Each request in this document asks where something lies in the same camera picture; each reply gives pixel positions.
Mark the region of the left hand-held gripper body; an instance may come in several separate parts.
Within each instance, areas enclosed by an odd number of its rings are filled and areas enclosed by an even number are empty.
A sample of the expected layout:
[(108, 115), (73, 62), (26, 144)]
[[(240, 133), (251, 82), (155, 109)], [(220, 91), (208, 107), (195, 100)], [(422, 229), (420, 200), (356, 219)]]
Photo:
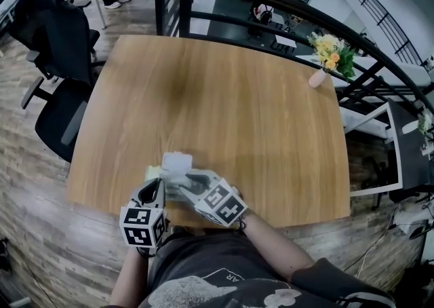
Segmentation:
[(167, 231), (164, 208), (121, 208), (119, 226), (125, 243), (139, 248), (158, 248)]

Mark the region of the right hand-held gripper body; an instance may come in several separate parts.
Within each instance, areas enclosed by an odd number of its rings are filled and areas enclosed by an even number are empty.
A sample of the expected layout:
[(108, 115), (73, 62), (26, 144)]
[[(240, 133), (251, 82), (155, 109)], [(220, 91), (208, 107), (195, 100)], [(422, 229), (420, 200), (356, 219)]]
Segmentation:
[(247, 210), (247, 205), (225, 179), (220, 179), (194, 208), (217, 225), (231, 226)]

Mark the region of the person's left forearm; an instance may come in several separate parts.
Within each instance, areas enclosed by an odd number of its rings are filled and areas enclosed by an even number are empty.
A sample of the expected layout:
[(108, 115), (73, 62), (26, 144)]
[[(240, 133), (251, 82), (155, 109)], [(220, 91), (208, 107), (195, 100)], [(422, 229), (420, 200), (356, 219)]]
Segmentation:
[(138, 308), (146, 298), (149, 260), (137, 248), (129, 248), (113, 288), (109, 305)]

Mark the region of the person's right forearm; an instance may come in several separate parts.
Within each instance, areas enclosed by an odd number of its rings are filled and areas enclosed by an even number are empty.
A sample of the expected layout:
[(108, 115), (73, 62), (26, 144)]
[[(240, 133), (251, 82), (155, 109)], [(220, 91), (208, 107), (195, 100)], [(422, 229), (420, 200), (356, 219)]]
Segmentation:
[(255, 212), (242, 214), (243, 232), (264, 260), (286, 281), (296, 271), (312, 267), (315, 261), (296, 243), (279, 233)]

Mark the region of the person's dark printed shirt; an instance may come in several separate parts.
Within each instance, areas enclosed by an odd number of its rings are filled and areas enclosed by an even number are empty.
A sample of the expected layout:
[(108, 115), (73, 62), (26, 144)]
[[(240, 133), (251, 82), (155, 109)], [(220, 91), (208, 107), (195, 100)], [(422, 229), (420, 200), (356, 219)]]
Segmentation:
[(139, 308), (396, 308), (382, 290), (327, 259), (279, 276), (244, 236), (220, 234), (167, 241), (149, 271)]

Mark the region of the pale pink vase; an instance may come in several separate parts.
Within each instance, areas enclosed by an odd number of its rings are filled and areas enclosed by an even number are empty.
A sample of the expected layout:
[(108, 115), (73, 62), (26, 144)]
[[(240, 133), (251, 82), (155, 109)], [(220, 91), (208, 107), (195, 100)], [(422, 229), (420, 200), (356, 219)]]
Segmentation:
[(327, 77), (327, 73), (323, 69), (316, 70), (309, 78), (308, 83), (312, 88), (319, 87)]

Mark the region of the yellow flower bouquet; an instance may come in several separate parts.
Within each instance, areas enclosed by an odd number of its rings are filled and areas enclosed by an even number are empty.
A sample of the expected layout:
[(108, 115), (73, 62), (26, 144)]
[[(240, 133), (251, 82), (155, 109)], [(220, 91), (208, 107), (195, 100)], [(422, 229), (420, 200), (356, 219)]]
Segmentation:
[(308, 35), (307, 40), (325, 71), (340, 73), (345, 79), (355, 77), (355, 50), (345, 40), (331, 34), (318, 35), (315, 32)]

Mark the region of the small potted flowers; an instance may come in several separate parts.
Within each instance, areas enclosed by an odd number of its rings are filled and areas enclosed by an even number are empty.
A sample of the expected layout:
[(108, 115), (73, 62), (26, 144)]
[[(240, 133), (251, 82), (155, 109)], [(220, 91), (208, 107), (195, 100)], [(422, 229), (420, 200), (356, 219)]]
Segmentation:
[(430, 110), (424, 108), (422, 113), (418, 116), (418, 131), (422, 135), (427, 135), (433, 126), (433, 115)]

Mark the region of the thin black balcony railing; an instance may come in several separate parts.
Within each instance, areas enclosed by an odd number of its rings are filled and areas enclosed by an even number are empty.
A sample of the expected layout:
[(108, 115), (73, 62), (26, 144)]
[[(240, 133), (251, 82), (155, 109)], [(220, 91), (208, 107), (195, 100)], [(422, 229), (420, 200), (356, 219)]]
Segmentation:
[(422, 59), (408, 36), (379, 0), (358, 0), (385, 34), (393, 52), (401, 62), (422, 66)]

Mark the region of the dark table with white frame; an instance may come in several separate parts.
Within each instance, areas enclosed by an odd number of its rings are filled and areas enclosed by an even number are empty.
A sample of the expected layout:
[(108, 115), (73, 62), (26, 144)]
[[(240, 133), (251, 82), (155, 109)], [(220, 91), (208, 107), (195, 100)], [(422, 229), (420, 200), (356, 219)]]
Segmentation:
[(397, 181), (379, 187), (371, 187), (351, 192), (351, 196), (373, 195), (396, 190), (408, 190), (430, 183), (429, 155), (422, 153), (424, 136), (417, 130), (405, 133), (403, 128), (409, 126), (416, 117), (392, 100), (384, 103), (367, 115), (356, 117), (344, 132), (358, 129), (379, 115), (386, 113), (389, 117), (389, 134), (393, 140), (397, 164)]

